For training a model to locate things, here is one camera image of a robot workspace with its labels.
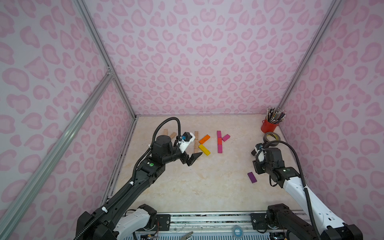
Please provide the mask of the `orange block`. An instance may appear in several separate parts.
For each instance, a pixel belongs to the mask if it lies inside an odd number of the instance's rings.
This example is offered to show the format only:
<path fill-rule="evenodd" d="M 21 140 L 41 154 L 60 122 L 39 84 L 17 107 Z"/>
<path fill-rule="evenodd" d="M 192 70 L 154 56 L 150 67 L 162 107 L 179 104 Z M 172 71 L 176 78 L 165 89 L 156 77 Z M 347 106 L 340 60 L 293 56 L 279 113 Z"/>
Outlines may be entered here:
<path fill-rule="evenodd" d="M 211 138 L 210 135 L 204 136 L 202 139 L 199 140 L 200 145 L 203 145 L 206 141 L 208 141 Z"/>

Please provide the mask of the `yellow block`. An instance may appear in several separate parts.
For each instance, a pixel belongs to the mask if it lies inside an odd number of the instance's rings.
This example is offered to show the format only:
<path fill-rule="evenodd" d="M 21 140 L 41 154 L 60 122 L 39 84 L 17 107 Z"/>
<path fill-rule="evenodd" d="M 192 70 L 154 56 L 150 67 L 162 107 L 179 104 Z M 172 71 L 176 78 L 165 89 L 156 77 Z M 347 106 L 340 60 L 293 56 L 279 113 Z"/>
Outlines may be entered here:
<path fill-rule="evenodd" d="M 204 146 L 204 145 L 199 145 L 199 149 L 206 155 L 209 156 L 211 152 Z"/>

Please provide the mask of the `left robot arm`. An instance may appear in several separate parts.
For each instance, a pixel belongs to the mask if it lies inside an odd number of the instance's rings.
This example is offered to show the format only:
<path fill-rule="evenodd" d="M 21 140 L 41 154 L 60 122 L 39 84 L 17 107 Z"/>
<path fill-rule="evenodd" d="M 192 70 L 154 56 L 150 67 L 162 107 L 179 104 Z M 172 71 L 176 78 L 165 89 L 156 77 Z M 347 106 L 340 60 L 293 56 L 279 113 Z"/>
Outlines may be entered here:
<path fill-rule="evenodd" d="M 186 149 L 195 141 L 185 132 L 175 143 L 161 135 L 149 146 L 134 166 L 128 182 L 93 213 L 84 212 L 77 220 L 76 240 L 122 240 L 136 230 L 151 230 L 156 225 L 155 209 L 142 205 L 133 213 L 126 211 L 165 171 L 166 164 L 181 161 L 191 166 L 201 153 L 188 155 Z"/>

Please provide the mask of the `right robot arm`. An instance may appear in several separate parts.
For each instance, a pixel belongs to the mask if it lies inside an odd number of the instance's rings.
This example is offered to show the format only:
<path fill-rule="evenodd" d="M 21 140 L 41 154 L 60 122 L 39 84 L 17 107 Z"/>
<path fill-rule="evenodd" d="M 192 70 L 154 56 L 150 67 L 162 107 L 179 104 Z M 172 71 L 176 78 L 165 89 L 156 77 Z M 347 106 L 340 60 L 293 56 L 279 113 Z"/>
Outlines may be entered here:
<path fill-rule="evenodd" d="M 252 151 L 253 166 L 258 175 L 269 175 L 270 185 L 285 190 L 310 218 L 310 222 L 298 217 L 287 205 L 275 204 L 267 208 L 264 225 L 282 228 L 287 238 L 299 240 L 361 240 L 362 231 L 349 225 L 333 213 L 308 187 L 300 172 L 286 167 L 278 148 L 265 149 L 262 144 Z"/>

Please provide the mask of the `purple block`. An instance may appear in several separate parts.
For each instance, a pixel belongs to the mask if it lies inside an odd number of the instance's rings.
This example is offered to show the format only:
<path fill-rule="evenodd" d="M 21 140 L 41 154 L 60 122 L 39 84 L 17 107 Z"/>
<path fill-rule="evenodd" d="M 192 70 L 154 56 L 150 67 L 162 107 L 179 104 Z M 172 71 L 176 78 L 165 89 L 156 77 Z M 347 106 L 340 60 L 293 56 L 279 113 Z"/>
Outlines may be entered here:
<path fill-rule="evenodd" d="M 256 177 L 255 177 L 253 172 L 249 172 L 249 173 L 247 173 L 247 175 L 248 175 L 248 177 L 249 177 L 249 179 L 250 179 L 252 184 L 257 182 L 257 179 L 256 179 Z"/>

